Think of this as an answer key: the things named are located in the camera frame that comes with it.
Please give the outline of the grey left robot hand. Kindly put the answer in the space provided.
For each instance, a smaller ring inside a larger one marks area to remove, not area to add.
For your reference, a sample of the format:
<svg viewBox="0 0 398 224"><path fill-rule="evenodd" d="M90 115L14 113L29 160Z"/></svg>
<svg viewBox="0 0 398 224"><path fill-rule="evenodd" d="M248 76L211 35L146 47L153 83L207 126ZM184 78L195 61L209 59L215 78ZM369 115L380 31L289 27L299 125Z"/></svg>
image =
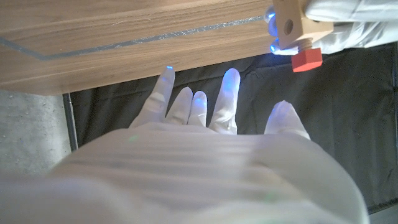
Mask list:
<svg viewBox="0 0 398 224"><path fill-rule="evenodd" d="M283 49L280 39L270 46L275 55L304 52L333 54L350 48L370 48L397 42L397 0L311 0L304 16L317 22L331 22L333 31L310 46Z"/></svg>

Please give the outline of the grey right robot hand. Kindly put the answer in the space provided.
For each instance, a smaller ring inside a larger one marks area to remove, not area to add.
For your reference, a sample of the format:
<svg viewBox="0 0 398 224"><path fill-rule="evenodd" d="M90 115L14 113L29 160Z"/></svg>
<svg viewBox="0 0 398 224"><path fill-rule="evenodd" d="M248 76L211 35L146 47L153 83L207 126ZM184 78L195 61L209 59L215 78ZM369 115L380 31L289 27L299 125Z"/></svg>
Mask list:
<svg viewBox="0 0 398 224"><path fill-rule="evenodd" d="M239 135L239 72L224 75L211 121L204 92L170 100L160 75L139 115L43 177L1 179L2 223L368 223L354 180L278 102L263 134Z"/></svg>

